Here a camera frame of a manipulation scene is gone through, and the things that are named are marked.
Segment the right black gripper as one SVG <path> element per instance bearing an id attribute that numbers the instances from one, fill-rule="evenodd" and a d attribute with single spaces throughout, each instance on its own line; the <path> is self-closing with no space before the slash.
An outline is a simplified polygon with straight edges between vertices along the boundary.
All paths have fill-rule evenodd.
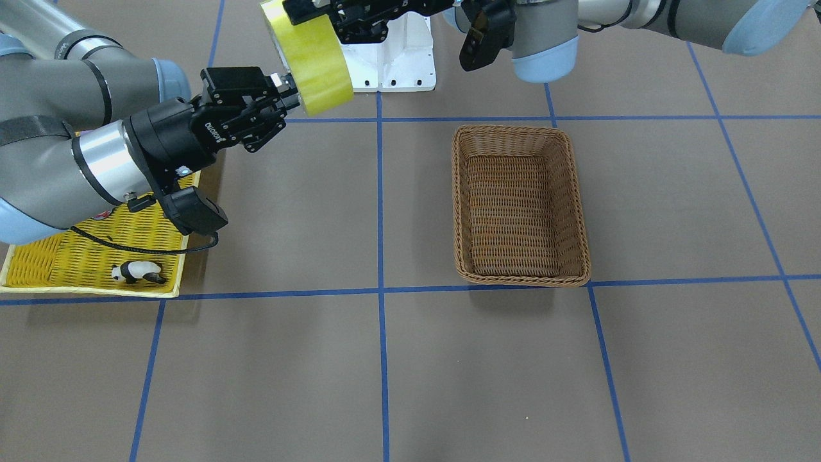
<path id="1" fill-rule="evenodd" d="M 256 152 L 285 128 L 288 109 L 301 105 L 290 73 L 207 67 L 200 77 L 199 96 L 170 99 L 125 120 L 135 163 L 153 193 L 177 190 L 180 178 L 214 164 L 221 150 L 240 144 Z"/>

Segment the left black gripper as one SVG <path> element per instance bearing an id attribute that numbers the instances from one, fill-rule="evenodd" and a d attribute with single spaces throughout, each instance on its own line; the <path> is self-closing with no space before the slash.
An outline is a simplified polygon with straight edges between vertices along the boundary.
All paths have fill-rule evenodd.
<path id="1" fill-rule="evenodd" d="M 431 17 L 454 1 L 284 1 L 293 26 L 324 17 L 331 21 L 341 44 L 380 44 L 387 38 L 388 22 L 413 12 Z"/>

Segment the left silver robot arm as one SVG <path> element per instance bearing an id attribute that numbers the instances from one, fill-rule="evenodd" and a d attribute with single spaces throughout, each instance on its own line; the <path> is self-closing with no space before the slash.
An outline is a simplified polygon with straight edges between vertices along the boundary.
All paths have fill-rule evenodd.
<path id="1" fill-rule="evenodd" d="M 727 55 L 762 55 L 779 44 L 818 1 L 285 1 L 291 24 L 326 17 L 346 45 L 381 43 L 405 13 L 442 13 L 464 34 L 465 71 L 511 51 L 516 76 L 549 83 L 575 67 L 579 32 L 615 26 L 651 30 Z"/>

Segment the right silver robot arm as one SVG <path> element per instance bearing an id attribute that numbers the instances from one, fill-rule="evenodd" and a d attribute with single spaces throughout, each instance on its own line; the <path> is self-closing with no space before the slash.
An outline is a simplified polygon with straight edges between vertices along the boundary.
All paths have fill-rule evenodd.
<path id="1" fill-rule="evenodd" d="M 299 105 L 292 76 L 138 58 L 52 1 L 2 2 L 2 241 L 24 245 L 125 205 L 158 204 L 217 240 L 223 210 L 182 178 L 240 144 L 255 152 Z"/>

